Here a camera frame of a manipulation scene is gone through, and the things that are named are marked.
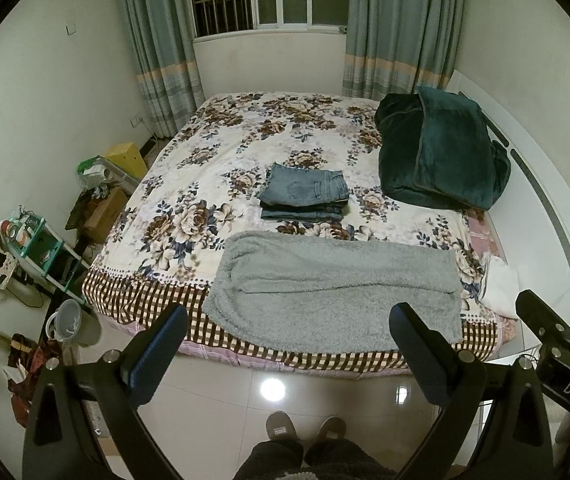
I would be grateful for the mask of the grey fleece pants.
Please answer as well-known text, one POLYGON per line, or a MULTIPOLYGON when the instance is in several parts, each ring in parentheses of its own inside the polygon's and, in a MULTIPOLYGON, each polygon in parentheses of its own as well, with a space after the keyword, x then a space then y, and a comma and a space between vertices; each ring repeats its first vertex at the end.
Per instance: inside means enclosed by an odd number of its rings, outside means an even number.
POLYGON ((462 339, 454 252, 380 240, 246 231, 230 237, 203 310, 230 335, 297 353, 391 351, 406 302, 450 344, 462 339))

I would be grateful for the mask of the white cloth on bed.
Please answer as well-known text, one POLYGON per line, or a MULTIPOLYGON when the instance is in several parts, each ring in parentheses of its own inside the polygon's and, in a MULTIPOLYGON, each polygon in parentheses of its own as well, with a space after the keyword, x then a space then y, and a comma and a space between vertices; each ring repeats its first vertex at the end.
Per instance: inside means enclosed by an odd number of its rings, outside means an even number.
POLYGON ((482 256, 481 265, 480 304, 503 318, 516 320, 516 299, 520 292, 517 271, 490 252, 482 256))

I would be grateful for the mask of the white bed headboard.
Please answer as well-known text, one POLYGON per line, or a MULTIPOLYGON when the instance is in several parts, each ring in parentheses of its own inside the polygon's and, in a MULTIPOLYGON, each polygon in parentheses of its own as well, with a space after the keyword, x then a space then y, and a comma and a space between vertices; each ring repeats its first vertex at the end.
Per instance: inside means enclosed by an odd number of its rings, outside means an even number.
POLYGON ((489 210, 494 238, 522 289, 531 289, 570 326, 570 188, 539 144, 489 93, 460 72, 446 87, 481 107, 488 133, 512 171, 489 210))

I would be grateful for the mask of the red cloth on floor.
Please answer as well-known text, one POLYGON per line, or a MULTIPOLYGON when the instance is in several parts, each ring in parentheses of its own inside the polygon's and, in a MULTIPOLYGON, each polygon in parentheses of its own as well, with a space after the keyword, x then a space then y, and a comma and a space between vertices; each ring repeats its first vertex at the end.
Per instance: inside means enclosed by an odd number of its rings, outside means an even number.
POLYGON ((8 378, 11 406, 16 422, 27 427, 30 406, 34 397, 42 367, 51 358, 61 358, 61 344, 44 338, 35 342, 22 334, 14 334, 10 340, 8 368, 17 372, 18 378, 8 378))

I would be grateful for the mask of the grey plastic bucket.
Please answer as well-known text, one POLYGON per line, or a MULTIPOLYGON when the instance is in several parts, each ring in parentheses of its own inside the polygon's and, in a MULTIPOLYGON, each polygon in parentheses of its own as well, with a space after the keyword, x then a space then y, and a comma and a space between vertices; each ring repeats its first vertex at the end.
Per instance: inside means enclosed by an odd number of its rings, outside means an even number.
POLYGON ((101 335, 99 320, 73 299, 63 301, 46 320, 46 337, 60 344, 91 347, 100 341, 101 335))

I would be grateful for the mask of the right grey slipper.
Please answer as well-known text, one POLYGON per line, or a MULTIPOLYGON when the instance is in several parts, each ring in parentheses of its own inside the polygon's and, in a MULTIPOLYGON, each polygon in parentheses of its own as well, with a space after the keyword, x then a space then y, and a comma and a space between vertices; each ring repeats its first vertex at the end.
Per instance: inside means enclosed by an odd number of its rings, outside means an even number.
POLYGON ((328 440, 341 440, 346 437, 347 424, 339 416, 329 416, 322 422, 314 442, 320 443, 328 440))

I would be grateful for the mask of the grey slipper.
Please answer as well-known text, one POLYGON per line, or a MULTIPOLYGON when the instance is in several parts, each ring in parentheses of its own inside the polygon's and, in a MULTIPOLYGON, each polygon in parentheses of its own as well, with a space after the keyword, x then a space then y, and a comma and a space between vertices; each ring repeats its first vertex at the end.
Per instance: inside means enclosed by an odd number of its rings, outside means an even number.
POLYGON ((347 424, 339 416, 329 416, 322 422, 314 442, 320 443, 328 440, 341 440, 346 437, 347 424))
POLYGON ((297 441, 297 431, 291 418, 283 411, 270 414, 265 421, 270 441, 297 441))

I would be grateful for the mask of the dark green folded blanket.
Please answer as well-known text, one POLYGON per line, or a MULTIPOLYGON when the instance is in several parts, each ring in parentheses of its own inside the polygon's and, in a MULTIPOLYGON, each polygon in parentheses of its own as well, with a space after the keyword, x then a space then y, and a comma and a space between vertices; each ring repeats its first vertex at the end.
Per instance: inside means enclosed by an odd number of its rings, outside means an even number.
POLYGON ((466 96, 418 88, 379 102, 381 191, 434 209, 489 210, 510 177, 504 146, 490 138, 480 106, 466 96))

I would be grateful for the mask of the teal small shelf rack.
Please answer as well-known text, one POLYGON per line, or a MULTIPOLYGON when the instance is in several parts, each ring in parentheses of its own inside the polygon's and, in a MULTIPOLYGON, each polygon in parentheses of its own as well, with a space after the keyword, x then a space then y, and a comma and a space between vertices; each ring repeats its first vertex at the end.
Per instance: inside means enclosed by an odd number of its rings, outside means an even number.
POLYGON ((31 211, 21 210, 6 220, 1 231, 8 247, 26 271, 34 271, 42 281, 79 304, 87 303, 82 283, 89 265, 51 228, 46 219, 31 211))

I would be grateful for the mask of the left grey slipper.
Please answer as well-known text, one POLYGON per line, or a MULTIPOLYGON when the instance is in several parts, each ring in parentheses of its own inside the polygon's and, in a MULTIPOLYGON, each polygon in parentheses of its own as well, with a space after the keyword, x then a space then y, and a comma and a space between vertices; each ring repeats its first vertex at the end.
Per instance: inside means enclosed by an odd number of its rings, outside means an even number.
POLYGON ((297 431, 291 418, 283 411, 270 414, 265 421, 270 441, 297 441, 297 431))

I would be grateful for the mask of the brown cardboard box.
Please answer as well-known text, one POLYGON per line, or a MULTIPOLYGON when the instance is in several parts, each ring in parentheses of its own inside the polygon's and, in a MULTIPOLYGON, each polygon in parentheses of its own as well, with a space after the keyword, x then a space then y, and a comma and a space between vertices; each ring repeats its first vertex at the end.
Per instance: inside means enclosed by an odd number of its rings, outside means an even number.
POLYGON ((103 244, 114 226, 119 214, 124 210, 128 196, 122 188, 113 188, 104 200, 92 209, 84 221, 84 234, 94 243, 103 244))

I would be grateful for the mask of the clear plastic bin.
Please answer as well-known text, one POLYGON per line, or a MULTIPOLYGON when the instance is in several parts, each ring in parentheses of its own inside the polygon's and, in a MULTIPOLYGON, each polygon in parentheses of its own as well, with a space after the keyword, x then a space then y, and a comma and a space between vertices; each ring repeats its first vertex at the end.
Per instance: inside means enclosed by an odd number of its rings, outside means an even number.
POLYGON ((127 171, 102 156, 94 156, 80 162, 76 173, 84 191, 107 185, 117 186, 127 195, 131 195, 141 183, 140 179, 132 177, 127 171))

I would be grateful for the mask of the folded blue jeans stack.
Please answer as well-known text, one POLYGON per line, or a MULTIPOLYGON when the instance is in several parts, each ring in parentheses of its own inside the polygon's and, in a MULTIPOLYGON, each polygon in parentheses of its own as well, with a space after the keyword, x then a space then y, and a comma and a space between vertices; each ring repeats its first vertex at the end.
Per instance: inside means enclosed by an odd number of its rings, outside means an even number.
POLYGON ((264 220, 340 221, 349 202, 349 188, 338 170, 273 164, 258 194, 264 220))

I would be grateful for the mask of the yellow cardboard box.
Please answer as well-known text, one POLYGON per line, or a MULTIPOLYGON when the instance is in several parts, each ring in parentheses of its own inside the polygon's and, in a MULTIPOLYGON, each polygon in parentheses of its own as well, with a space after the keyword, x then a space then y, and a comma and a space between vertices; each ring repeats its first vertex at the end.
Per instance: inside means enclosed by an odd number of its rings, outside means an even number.
POLYGON ((144 159, 133 142, 112 146, 104 157, 133 178, 142 180, 148 172, 144 159))

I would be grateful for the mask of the right green curtain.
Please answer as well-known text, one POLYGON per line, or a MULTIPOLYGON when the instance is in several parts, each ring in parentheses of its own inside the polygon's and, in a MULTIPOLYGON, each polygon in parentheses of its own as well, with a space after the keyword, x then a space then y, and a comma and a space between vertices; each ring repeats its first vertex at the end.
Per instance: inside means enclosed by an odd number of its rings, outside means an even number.
POLYGON ((453 74, 465 0, 349 0, 343 94, 381 100, 453 74))

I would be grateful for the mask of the green curtain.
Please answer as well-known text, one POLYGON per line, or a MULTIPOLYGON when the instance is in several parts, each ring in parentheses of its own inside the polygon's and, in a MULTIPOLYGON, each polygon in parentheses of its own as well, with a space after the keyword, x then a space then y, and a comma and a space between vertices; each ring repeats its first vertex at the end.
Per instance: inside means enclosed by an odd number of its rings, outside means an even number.
POLYGON ((465 0, 349 0, 343 94, 381 100, 453 74, 465 0))
POLYGON ((151 131, 174 136, 205 101, 185 0, 117 0, 151 131))

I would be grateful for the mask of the left green curtain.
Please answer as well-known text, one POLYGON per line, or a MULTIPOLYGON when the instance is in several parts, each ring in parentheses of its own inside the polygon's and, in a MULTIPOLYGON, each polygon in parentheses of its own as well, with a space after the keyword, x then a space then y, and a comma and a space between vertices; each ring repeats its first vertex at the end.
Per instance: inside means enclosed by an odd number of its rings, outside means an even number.
POLYGON ((174 136, 205 101, 185 0, 117 0, 151 131, 174 136))

